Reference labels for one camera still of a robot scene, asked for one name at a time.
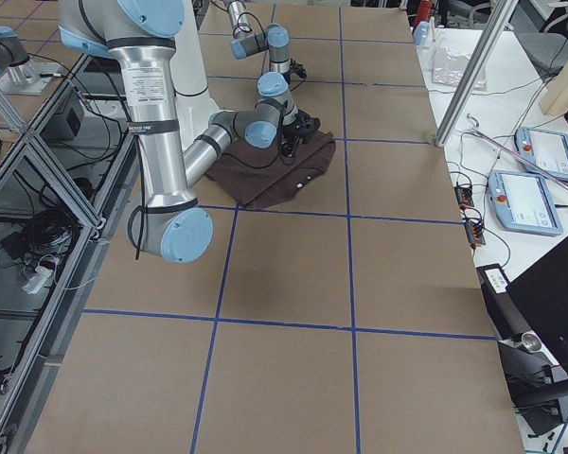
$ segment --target table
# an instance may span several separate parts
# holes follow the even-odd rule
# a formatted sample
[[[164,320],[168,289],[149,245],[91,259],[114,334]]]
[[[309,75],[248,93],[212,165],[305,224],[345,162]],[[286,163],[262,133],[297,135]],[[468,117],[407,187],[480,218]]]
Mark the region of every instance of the table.
[[[443,46],[448,46],[451,49],[464,53],[470,53],[472,51],[481,34],[479,30],[446,29],[440,30],[439,32],[442,34]],[[418,52],[419,55],[424,55],[424,51],[419,50]],[[486,76],[487,90],[485,94],[507,92],[514,87],[526,86],[503,95],[477,96],[476,94],[479,92],[474,92],[474,95],[470,97],[470,101],[456,126],[457,133],[454,134],[446,144],[446,157],[450,163],[460,162],[461,132],[470,126],[469,121],[465,118],[466,114],[471,114],[476,117],[480,121],[481,131],[490,137],[512,134],[513,126],[525,111],[532,96],[541,87],[541,82],[530,60],[525,55],[515,35],[510,31],[505,31],[501,35],[499,43],[497,43],[486,65]],[[432,73],[427,69],[427,65],[425,64],[423,64],[423,77],[427,88],[430,90],[430,100],[435,115],[435,121],[439,124],[439,121],[446,112],[452,95],[438,93],[435,90],[450,92],[453,89],[441,84],[432,83]],[[529,111],[528,116],[521,126],[537,126],[553,120],[543,126],[543,128],[568,133],[568,124],[563,118],[553,119],[541,113],[538,107],[538,99],[544,95],[545,91],[546,88],[539,94],[537,101],[534,103],[533,108]],[[513,138],[502,138],[500,140],[502,142],[506,141],[506,144],[513,148]],[[489,174],[496,161],[496,150],[481,139],[467,135],[463,137],[463,145],[462,164],[474,171]],[[507,155],[502,155],[501,159],[496,161],[495,168],[524,171],[521,165]],[[458,170],[455,164],[449,164],[449,169],[451,171]],[[475,172],[465,169],[462,169],[462,171],[470,174],[474,183],[486,182],[484,177]],[[452,174],[451,176],[453,182],[455,182],[457,174]],[[547,183],[547,185],[556,203],[568,204],[568,194],[562,192],[554,184]],[[508,265],[505,267],[506,274],[510,280],[520,275],[568,235],[568,209],[558,210],[564,228],[564,234],[562,236],[534,236],[503,230],[489,205],[490,202],[487,201],[485,206],[484,189],[483,186],[475,187],[474,199],[477,208],[480,212],[485,214],[486,226],[501,236],[511,249],[511,258]],[[487,246],[478,248],[475,252],[475,266],[504,263],[507,255],[504,244],[488,232],[486,232],[486,241]],[[543,440],[528,439],[525,434],[529,432],[529,428],[527,428],[523,419],[520,419],[519,423],[523,427],[524,445],[526,448],[541,449]],[[568,445],[568,431],[564,441],[565,444]]]
[[[202,181],[190,266],[115,235],[27,452],[523,452],[405,14],[249,7],[289,28],[332,165],[258,212]],[[211,7],[210,93],[252,108],[265,59],[229,30]]]

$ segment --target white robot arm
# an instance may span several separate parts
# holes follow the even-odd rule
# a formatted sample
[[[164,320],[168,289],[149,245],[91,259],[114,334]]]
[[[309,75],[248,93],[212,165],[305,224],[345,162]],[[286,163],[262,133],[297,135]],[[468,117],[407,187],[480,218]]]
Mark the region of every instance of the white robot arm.
[[[306,131],[319,127],[319,120],[298,111],[284,77],[267,73],[258,82],[260,100],[253,111],[214,112],[184,151],[180,125],[187,123],[190,113],[177,109],[171,74],[177,51],[174,37],[186,19],[184,5],[192,14],[189,0],[60,0],[63,43],[116,59],[121,67],[129,131],[138,136],[146,196],[130,210],[129,240],[141,251],[179,263],[196,259],[210,243],[212,221],[195,206],[192,186],[234,140],[243,138],[254,147],[267,148],[282,136],[278,146],[289,148],[306,141]],[[197,42],[195,22],[191,23],[193,30],[186,33]],[[202,71],[205,80],[204,66],[193,66],[185,71]],[[175,77],[197,79],[193,74]]]

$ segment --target red object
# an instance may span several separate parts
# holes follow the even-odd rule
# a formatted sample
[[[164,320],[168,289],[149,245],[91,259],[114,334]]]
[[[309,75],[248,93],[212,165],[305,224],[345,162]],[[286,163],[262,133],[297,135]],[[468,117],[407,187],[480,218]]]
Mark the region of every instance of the red object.
[[[429,19],[429,13],[432,10],[431,0],[420,0],[420,5],[418,5],[417,17],[413,23],[413,30],[417,29],[418,24]]]

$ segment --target folded garment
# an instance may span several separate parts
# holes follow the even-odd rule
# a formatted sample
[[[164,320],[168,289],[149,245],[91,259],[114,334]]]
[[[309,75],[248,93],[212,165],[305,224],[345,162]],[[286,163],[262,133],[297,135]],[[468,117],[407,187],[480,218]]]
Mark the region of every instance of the folded garment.
[[[206,175],[242,208],[258,210],[293,199],[327,171],[335,149],[331,132],[318,131],[308,144],[297,148],[294,159],[280,159],[276,145],[259,149],[238,140]]]

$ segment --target white desk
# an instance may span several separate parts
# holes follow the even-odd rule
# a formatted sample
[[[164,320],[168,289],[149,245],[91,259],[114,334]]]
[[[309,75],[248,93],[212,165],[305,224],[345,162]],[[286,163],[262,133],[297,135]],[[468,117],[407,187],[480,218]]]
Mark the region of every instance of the white desk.
[[[442,29],[439,30],[439,32],[442,33],[442,46],[447,46],[458,52],[467,53],[470,53],[475,47],[481,33],[479,30],[452,29]],[[418,51],[419,57],[421,57],[421,52],[421,50]],[[432,90],[451,92],[453,91],[453,87],[432,83],[432,72],[426,69],[425,65],[423,65],[423,77],[425,78],[427,88],[430,90],[430,101],[434,111],[435,121],[439,125],[453,95],[436,93]],[[461,120],[459,120],[456,125],[456,133],[446,144],[445,151],[449,162],[459,163],[461,160],[461,131],[467,130],[470,126],[469,121],[466,119],[467,113],[471,113],[472,116],[479,120],[480,130],[490,137],[513,134],[514,125],[524,113],[532,96],[541,87],[540,80],[529,83],[536,80],[538,75],[522,50],[515,35],[508,31],[504,32],[501,36],[499,43],[497,43],[487,63],[486,77],[487,90],[485,92],[476,91],[474,95],[470,97],[470,101],[463,112]],[[511,88],[519,87],[527,83],[529,84],[526,87],[504,95],[476,95],[477,93],[505,92]],[[541,91],[538,99],[540,99],[545,92],[546,88]],[[552,119],[552,117],[545,116],[541,113],[538,99],[521,126],[537,126]],[[554,120],[543,126],[543,128],[568,133],[568,125],[563,118]],[[499,140],[501,142],[506,141],[506,145],[510,148],[514,147],[512,137]],[[493,146],[484,140],[469,135],[463,137],[463,143],[463,166],[488,175],[495,164],[498,150],[495,150]],[[449,168],[451,171],[458,170],[454,164],[449,164]],[[501,155],[501,158],[496,161],[494,168],[524,171],[519,163],[506,154]],[[461,171],[469,174],[474,184],[485,183],[484,177],[465,169],[461,169]],[[457,174],[452,174],[451,176],[453,182],[455,182]],[[558,189],[554,184],[549,182],[547,184],[555,203],[568,204],[567,193]],[[484,198],[484,190],[484,186],[474,187],[473,198],[477,209],[484,215],[487,228],[500,235],[511,249],[511,258],[505,268],[509,279],[515,279],[568,235],[568,208],[558,210],[559,218],[564,229],[564,233],[561,236],[535,236],[511,233],[503,230],[499,220],[491,209],[489,199]],[[490,263],[504,263],[507,256],[506,247],[499,239],[488,232],[485,233],[485,236],[487,245],[476,250],[474,256],[475,266],[478,267]],[[541,450],[544,441],[546,441],[544,437],[541,437],[539,440],[528,439],[526,434],[530,432],[530,429],[524,419],[518,419],[526,449]],[[568,430],[566,431],[561,446],[564,445],[568,445]]]

